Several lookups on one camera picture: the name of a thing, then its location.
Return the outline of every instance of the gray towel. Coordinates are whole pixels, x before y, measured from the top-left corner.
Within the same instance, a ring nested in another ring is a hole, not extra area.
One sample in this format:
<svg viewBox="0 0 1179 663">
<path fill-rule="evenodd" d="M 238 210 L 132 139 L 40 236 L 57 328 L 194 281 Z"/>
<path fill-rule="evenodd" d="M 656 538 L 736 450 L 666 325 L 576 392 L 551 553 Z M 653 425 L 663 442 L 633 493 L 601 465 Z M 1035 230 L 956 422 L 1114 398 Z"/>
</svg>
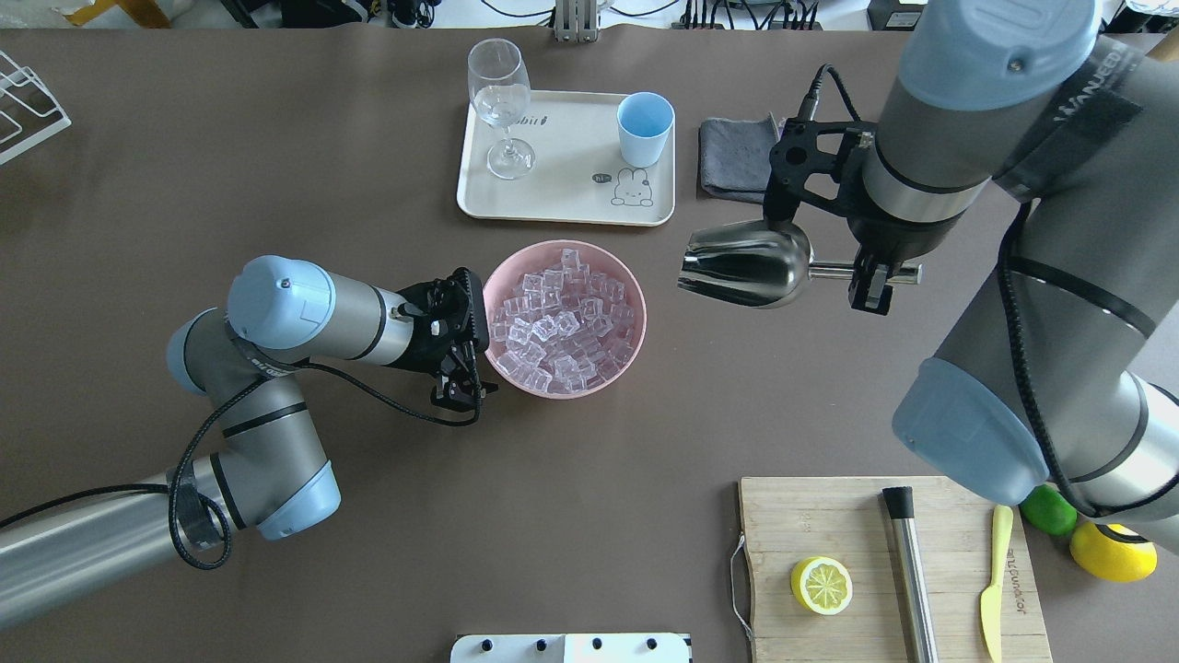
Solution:
<svg viewBox="0 0 1179 663">
<path fill-rule="evenodd" d="M 700 124 L 700 186 L 718 198 L 762 203 L 770 180 L 773 118 L 760 122 L 707 118 Z"/>
</svg>

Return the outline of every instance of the clear liquid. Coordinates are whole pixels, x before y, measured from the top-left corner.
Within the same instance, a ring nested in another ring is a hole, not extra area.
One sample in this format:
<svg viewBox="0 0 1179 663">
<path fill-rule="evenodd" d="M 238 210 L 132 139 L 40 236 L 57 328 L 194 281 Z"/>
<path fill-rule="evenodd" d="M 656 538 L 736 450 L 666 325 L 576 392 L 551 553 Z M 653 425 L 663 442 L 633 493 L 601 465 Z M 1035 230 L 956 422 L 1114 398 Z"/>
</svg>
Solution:
<svg viewBox="0 0 1179 663">
<path fill-rule="evenodd" d="M 528 110 L 527 85 L 488 85 L 475 94 L 475 112 L 492 126 L 511 126 Z"/>
</svg>

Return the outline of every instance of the brown table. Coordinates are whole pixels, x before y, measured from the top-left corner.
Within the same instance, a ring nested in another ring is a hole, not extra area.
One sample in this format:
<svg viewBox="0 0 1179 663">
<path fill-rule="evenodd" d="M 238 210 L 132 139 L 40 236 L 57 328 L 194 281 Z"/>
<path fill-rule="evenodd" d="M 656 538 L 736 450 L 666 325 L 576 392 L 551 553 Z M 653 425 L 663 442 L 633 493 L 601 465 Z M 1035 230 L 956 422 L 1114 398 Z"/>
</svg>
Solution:
<svg viewBox="0 0 1179 663">
<path fill-rule="evenodd" d="M 469 429 L 307 375 L 335 516 L 281 543 L 243 533 L 219 571 L 172 562 L 0 632 L 0 658 L 442 662 L 459 634 L 672 630 L 691 632 L 697 661 L 738 662 L 726 566 L 740 477 L 934 473 L 889 419 L 990 269 L 1015 211 L 997 190 L 888 317 L 849 310 L 837 282 L 773 311 L 674 287 L 692 231 L 759 214 L 700 191 L 700 122 L 788 116 L 823 61 L 872 118 L 904 37 L 621 27 L 566 47 L 542 28 L 494 32 L 521 45 L 536 88 L 672 100 L 668 223 L 459 210 L 465 57 L 490 31 L 0 34 L 74 120 L 0 169 L 0 513 L 174 464 L 210 406 L 172 382 L 164 346 L 262 254 L 396 289 L 575 237 L 620 256 L 650 307 L 618 383 L 568 402 L 508 388 Z M 832 92 L 822 117 L 838 106 Z M 801 223 L 822 257 L 851 256 L 838 219 Z M 1177 341 L 1172 316 L 1135 368 L 1179 385 Z M 427 402 L 424 376 L 353 368 Z M 1058 661 L 1173 657 L 1174 557 L 1120 586 L 1045 537 L 1032 547 Z"/>
</svg>

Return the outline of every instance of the glass base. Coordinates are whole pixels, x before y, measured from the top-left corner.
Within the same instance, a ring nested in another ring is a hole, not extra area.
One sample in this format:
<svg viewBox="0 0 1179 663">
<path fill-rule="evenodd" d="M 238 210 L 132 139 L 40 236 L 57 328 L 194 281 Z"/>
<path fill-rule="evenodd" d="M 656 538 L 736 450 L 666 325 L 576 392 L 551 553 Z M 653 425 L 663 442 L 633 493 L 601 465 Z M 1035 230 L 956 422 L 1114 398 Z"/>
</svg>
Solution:
<svg viewBox="0 0 1179 663">
<path fill-rule="evenodd" d="M 532 145 L 519 138 L 500 140 L 487 151 L 487 170 L 500 179 L 520 179 L 528 175 L 535 160 Z"/>
</svg>

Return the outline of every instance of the pink bowl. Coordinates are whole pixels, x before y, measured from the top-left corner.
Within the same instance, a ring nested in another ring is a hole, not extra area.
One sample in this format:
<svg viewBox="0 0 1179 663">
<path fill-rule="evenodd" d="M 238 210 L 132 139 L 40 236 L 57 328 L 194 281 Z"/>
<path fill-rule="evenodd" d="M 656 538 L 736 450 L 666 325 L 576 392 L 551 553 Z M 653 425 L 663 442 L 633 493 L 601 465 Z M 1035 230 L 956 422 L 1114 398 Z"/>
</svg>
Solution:
<svg viewBox="0 0 1179 663">
<path fill-rule="evenodd" d="M 561 262 L 561 249 L 577 249 L 581 256 L 581 262 L 588 264 L 593 271 L 600 271 L 606 276 L 619 280 L 624 285 L 626 285 L 626 303 L 634 309 L 635 340 L 634 352 L 631 353 L 631 359 L 626 360 L 626 363 L 621 366 L 621 370 L 618 372 L 618 375 L 614 375 L 610 380 L 606 380 L 592 389 L 586 389 L 575 394 L 549 394 L 547 392 L 538 392 L 513 380 L 509 375 L 503 373 L 502 369 L 500 369 L 500 365 L 495 361 L 500 354 L 503 353 L 505 348 L 502 343 L 493 341 L 492 346 L 487 348 L 486 353 L 483 353 L 487 356 L 487 360 L 492 363 L 492 368 L 494 368 L 501 378 L 511 382 L 512 386 L 522 392 L 528 392 L 529 394 L 555 400 L 577 399 L 608 387 L 615 380 L 621 378 L 623 374 L 626 373 L 626 369 L 634 363 L 634 357 L 639 355 L 639 350 L 643 348 L 643 339 L 647 334 L 647 302 L 643 298 L 643 289 L 639 288 L 639 281 L 633 274 L 631 274 L 631 270 L 623 264 L 623 261 L 614 257 L 614 255 L 610 251 L 601 249 L 600 247 L 594 247 L 593 244 L 578 242 L 577 239 L 553 239 L 525 247 L 500 263 L 500 267 L 495 268 L 495 271 L 493 271 L 483 283 L 483 304 L 487 308 L 488 326 L 490 326 L 494 321 L 495 309 L 499 308 L 505 300 L 512 296 L 512 289 L 520 284 L 523 275 L 542 271 L 545 268 Z"/>
</svg>

